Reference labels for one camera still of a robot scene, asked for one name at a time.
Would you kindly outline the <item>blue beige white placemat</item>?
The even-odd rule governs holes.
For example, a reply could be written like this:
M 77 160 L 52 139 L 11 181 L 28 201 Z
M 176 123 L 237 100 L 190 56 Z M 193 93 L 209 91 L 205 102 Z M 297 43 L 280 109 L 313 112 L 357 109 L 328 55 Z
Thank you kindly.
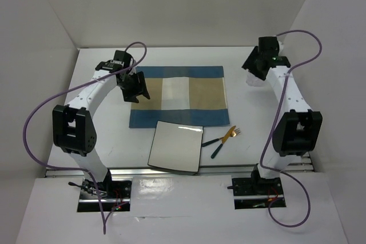
M 130 109 L 131 129 L 154 128 L 157 122 L 221 127 L 230 124 L 222 66 L 144 66 L 150 99 Z

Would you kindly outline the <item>square white black-rimmed plate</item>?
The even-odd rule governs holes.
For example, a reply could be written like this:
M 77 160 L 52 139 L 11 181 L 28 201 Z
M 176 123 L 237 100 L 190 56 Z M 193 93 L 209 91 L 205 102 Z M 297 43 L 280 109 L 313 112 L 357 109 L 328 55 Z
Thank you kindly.
M 202 126 L 157 122 L 148 165 L 186 173 L 198 172 L 203 132 Z

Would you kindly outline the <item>gold fork green handle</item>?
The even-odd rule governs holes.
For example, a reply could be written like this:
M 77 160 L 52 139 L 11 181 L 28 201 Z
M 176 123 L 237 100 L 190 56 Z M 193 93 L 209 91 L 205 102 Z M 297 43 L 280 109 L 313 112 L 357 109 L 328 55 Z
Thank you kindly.
M 241 130 L 238 128 L 238 129 L 235 129 L 235 130 L 233 130 L 231 133 L 230 133 L 230 135 L 229 135 L 229 137 L 235 137 L 235 136 L 237 136 L 237 135 L 240 135 L 241 134 Z M 222 140 L 224 137 L 220 137 L 220 138 L 216 138 L 216 139 L 213 139 L 213 140 L 210 140 L 210 141 L 207 141 L 207 142 L 204 142 L 204 143 L 202 143 L 202 147 L 205 147 L 205 146 L 208 146 L 208 145 L 211 145 L 211 144 L 213 144 L 213 143 L 215 143 L 215 142 L 218 142 L 218 141 L 220 141 L 220 140 Z

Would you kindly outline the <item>gold knife green handle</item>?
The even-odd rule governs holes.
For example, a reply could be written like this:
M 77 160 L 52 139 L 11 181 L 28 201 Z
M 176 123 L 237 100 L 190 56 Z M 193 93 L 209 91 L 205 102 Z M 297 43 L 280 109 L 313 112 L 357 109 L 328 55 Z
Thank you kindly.
M 223 138 L 221 138 L 221 144 L 215 149 L 215 151 L 212 153 L 212 155 L 210 156 L 211 159 L 214 159 L 216 157 L 216 155 L 218 154 L 218 152 L 221 150 L 221 148 L 223 147 L 224 143 L 227 141 L 227 139 L 231 136 L 231 134 L 234 132 L 236 126 L 232 126 L 227 133 L 224 135 Z

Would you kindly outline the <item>clear drinking glass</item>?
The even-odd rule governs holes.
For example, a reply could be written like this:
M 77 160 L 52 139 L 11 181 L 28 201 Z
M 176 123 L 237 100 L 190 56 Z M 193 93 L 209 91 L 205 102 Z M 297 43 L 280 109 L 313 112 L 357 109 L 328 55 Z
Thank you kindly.
M 251 87 L 263 87 L 265 86 L 265 81 L 256 77 L 252 73 L 248 73 L 246 78 L 246 84 Z

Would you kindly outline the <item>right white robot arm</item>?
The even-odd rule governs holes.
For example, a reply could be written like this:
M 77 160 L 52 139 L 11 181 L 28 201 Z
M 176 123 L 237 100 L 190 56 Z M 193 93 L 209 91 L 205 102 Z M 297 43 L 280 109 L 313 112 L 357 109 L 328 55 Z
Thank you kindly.
M 276 184 L 280 172 L 297 157 L 314 150 L 323 121 L 302 96 L 288 58 L 280 54 L 282 49 L 277 37 L 260 37 L 242 66 L 248 72 L 247 84 L 268 84 L 279 103 L 265 152 L 251 173 L 249 186 L 256 194 Z

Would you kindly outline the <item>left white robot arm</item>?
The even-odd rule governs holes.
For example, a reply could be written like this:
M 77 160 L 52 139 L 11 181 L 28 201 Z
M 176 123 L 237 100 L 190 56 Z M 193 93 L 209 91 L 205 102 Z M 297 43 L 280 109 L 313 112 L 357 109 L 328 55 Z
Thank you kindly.
M 90 83 L 66 105 L 52 111 L 53 142 L 83 169 L 87 187 L 101 198 L 113 191 L 110 170 L 102 163 L 95 146 L 97 132 L 93 117 L 106 96 L 116 87 L 124 102 L 138 103 L 141 95 L 150 98 L 143 72 L 135 70 L 136 60 L 126 51 L 117 50 L 111 60 L 100 62 Z

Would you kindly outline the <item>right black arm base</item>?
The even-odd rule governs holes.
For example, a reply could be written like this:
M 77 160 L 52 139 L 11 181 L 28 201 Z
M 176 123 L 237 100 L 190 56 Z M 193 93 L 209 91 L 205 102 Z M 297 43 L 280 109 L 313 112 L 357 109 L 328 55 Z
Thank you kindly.
M 236 210 L 265 209 L 270 204 L 274 208 L 286 207 L 280 178 L 265 179 L 264 182 L 254 178 L 232 178 L 227 189 L 233 193 Z

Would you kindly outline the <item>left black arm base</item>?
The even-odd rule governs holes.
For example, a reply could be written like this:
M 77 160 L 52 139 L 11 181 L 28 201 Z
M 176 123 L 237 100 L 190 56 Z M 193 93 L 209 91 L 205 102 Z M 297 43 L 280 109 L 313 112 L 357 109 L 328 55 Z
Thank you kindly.
M 97 191 L 92 182 L 83 180 L 82 183 L 68 182 L 69 186 L 79 188 L 78 213 L 93 213 L 100 210 Z M 130 211 L 132 180 L 112 181 L 109 190 L 100 187 L 101 204 L 104 212 Z

